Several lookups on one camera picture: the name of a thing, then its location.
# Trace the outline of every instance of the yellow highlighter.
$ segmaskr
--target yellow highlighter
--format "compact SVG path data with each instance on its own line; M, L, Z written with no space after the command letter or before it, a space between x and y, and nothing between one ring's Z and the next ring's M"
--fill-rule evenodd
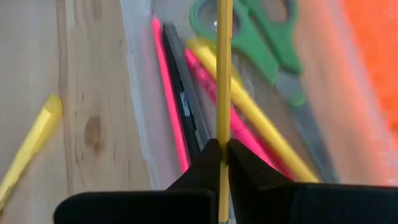
M211 51L213 52L213 54L215 54L215 52L217 52L217 46L215 44L213 44L213 42L211 40L205 39L205 38L199 38L198 40L200 40L203 43L206 43L207 46L209 46L209 48L211 49ZM243 79L242 77L239 75L239 73L236 71L236 69L234 68L234 66L231 66L232 69L232 77L235 79L235 81L237 81L237 83L240 86L243 86Z
M11 193L13 186L25 170L29 161L44 146L62 115L62 103L58 96L50 95L38 117L19 148L3 182L0 185L0 212Z
M216 56L206 42L200 39L190 39L187 42L189 48L202 62L203 66L216 79ZM249 94L232 78L231 99L233 103L244 113L257 132L265 139L282 159L286 167L301 182L319 182L316 175L308 168L299 155L292 149L289 143L278 132L271 120L259 109Z

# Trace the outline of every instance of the pink pen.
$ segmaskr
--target pink pen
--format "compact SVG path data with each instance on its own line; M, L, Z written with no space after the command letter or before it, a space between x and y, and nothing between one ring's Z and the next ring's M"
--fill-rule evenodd
M185 49L185 59L187 60L188 66L193 72L195 78L200 82L200 85L206 90L210 99L215 104L217 92L215 81L212 79L211 75L206 71L206 69L202 67L199 59L196 58L190 49ZM276 165L272 159L270 159L270 156L265 153L265 150L261 147L248 127L242 122L233 107L231 107L231 129L236 139L241 141L248 149L250 149L253 153L255 153L255 155L257 155L272 168L280 171L280 169L276 168Z
M170 120L173 127L175 147L177 150L178 159L180 161L180 168L182 173L189 168L189 161L187 156L187 149L185 147L185 140L181 130L180 118L177 113L177 105L175 103L172 84L170 81L169 67L167 65L163 41L162 41L162 27L158 18L152 20L152 31L154 34L154 41L157 51L157 58L159 59L160 72L162 74L163 86L167 100L167 107L169 109Z

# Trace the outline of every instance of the scissors handle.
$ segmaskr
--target scissors handle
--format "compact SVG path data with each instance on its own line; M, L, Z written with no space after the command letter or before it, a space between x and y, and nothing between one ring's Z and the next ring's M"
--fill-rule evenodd
M200 11L210 0L198 0L190 8L190 24L196 35L216 40L216 33L198 18ZM239 19L239 32L233 36L231 46L242 52L255 64L261 74L271 83L277 79L278 64L257 29L250 21L249 12L238 0L234 0L234 15Z
M272 49L280 67L294 74L299 74L302 71L302 65L292 40L298 14L296 0L282 0L287 10L287 18L283 22L271 20L264 12L259 0L240 1L248 8L249 14L255 18L264 31L269 47Z

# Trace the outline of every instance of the scissors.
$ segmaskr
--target scissors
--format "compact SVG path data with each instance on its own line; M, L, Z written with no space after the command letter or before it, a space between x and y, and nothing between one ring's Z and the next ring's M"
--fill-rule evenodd
M199 18L214 0L195 1L189 13L190 25L196 35L216 40L216 33ZM234 19L239 29L234 32L231 46L243 53L289 105L298 134L305 143L312 161L325 182L338 182L323 136L306 101L299 76L302 65L293 45L292 36L297 20L296 0L282 0L287 19L274 22L262 10L259 0L234 0Z

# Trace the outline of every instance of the black marker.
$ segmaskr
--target black marker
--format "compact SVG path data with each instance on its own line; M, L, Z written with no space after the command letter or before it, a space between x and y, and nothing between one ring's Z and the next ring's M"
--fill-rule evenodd
M185 60L185 45L181 43L173 23L165 23L164 32L168 38L167 44L170 45L174 59L177 63L180 79L187 93L193 119L195 120L195 124L200 135L199 144L202 145L200 146L200 149L202 150L209 141L210 134L205 119L203 118L203 113L198 100L199 97L195 91L194 81L190 74L187 61Z
M189 72L189 69L184 57L182 58L182 62L178 57L175 57L175 48L173 45L174 41L170 39L169 30L170 25L163 25L163 45L167 57L167 64L169 66L174 97L177 102L178 113L180 115L182 130L185 136L185 143L187 144L190 160L193 162L199 156L200 148L203 145L203 142L201 140L200 133L197 130L194 115L192 114L190 107L190 101L187 98L187 92L181 79L182 76L190 77L190 74L183 74L184 70L181 69L181 63L183 62L183 64L186 66L187 72Z

